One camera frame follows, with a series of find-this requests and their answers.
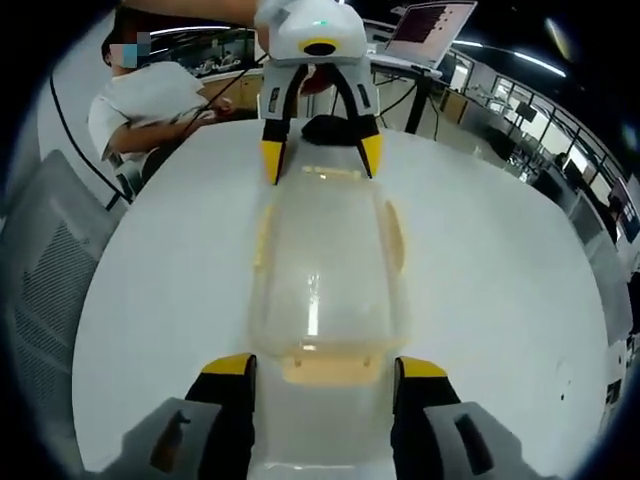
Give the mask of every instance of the person's hand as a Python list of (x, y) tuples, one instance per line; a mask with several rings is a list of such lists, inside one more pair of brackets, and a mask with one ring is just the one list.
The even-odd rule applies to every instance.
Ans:
[(200, 117), (196, 119), (189, 126), (189, 128), (187, 128), (187, 130), (185, 131), (184, 137), (189, 138), (191, 135), (196, 133), (201, 127), (204, 127), (206, 125), (214, 125), (216, 123), (219, 123), (219, 120), (214, 116), (204, 117), (204, 118)]
[(216, 115), (219, 117), (225, 117), (231, 115), (236, 111), (236, 108), (233, 106), (233, 103), (228, 98), (219, 98), (215, 102), (213, 102), (213, 111), (216, 112)]

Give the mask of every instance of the laptop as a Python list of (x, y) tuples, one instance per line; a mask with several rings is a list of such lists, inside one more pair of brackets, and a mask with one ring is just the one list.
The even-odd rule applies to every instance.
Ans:
[(451, 44), (476, 8), (476, 1), (435, 1), (407, 8), (376, 63), (420, 66), (437, 72)]

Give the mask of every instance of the ceiling light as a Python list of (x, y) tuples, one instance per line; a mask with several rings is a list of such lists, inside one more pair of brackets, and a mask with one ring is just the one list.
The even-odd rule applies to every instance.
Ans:
[(553, 66), (549, 65), (548, 63), (544, 63), (542, 60), (538, 60), (537, 58), (530, 57), (529, 55), (525, 55), (524, 53), (520, 53), (520, 52), (513, 52), (513, 54), (518, 58), (522, 58), (523, 60), (527, 60), (528, 62), (535, 63), (536, 65), (538, 65), (538, 66), (540, 66), (542, 68), (546, 68), (547, 70), (549, 70), (550, 72), (555, 73), (556, 75), (560, 75), (561, 77), (566, 77), (567, 76), (567, 74), (564, 73), (559, 68), (553, 67)]
[(467, 47), (484, 47), (481, 43), (478, 42), (467, 42), (466, 40), (454, 40), (454, 44), (456, 45), (466, 45)]
[(223, 26), (201, 26), (201, 27), (179, 27), (179, 28), (167, 28), (166, 30), (156, 30), (151, 32), (150, 35), (165, 35), (167, 33), (185, 33), (185, 32), (206, 32), (208, 30), (229, 30), (231, 27)]

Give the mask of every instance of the monitor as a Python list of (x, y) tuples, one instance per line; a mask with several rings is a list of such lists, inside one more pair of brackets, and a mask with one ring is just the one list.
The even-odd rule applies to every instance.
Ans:
[(569, 160), (564, 166), (564, 174), (567, 177), (569, 185), (574, 189), (580, 187), (584, 182), (582, 179), (582, 170), (578, 168), (573, 160)]
[(438, 68), (476, 4), (474, 1), (451, 1), (408, 7), (385, 53)]
[(516, 108), (516, 114), (520, 115), (527, 122), (533, 122), (537, 113), (538, 112), (533, 107), (530, 107), (524, 102), (520, 102), (520, 105)]

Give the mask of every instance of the person's arm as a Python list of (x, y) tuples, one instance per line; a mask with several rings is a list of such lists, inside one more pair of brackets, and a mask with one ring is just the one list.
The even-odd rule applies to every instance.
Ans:
[(253, 27), (259, 0), (123, 0), (127, 7), (161, 15), (208, 18)]
[(140, 128), (123, 125), (111, 136), (109, 147), (119, 154), (150, 152), (164, 143), (186, 139), (200, 127), (217, 123), (217, 120), (199, 118), (191, 125), (190, 123), (180, 122), (173, 125), (151, 125)]

